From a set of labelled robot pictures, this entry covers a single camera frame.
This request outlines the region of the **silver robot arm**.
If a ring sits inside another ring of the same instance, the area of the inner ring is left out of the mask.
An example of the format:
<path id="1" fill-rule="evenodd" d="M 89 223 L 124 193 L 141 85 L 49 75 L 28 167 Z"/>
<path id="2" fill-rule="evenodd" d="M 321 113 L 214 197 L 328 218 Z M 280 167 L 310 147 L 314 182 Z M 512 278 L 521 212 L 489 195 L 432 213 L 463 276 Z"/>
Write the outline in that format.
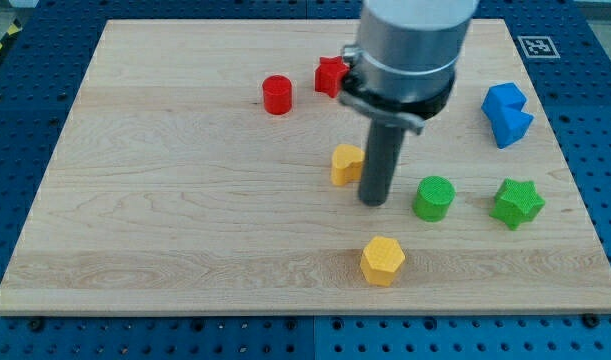
<path id="1" fill-rule="evenodd" d="M 478 0 L 365 0 L 339 102 L 370 119 L 358 197 L 386 202 L 404 136 L 445 107 Z"/>

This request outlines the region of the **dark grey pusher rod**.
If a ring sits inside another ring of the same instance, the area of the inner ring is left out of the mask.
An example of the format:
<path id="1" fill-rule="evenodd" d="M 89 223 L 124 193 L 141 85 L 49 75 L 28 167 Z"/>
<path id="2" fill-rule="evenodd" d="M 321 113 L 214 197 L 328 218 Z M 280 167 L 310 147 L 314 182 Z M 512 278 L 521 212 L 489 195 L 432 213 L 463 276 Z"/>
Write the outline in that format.
<path id="1" fill-rule="evenodd" d="M 373 120 L 368 133 L 358 197 L 367 206 L 380 206 L 388 198 L 405 130 Z"/>

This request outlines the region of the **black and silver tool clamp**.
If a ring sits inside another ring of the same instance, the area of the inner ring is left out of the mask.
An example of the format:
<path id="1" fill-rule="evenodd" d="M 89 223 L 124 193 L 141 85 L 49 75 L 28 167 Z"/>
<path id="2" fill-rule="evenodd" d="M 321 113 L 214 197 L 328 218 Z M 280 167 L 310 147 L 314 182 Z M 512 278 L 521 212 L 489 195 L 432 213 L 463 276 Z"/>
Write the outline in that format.
<path id="1" fill-rule="evenodd" d="M 416 134 L 443 110 L 455 83 L 455 60 L 426 71 L 402 70 L 379 62 L 357 44 L 344 46 L 341 57 L 350 70 L 341 80 L 339 102 L 379 125 Z"/>

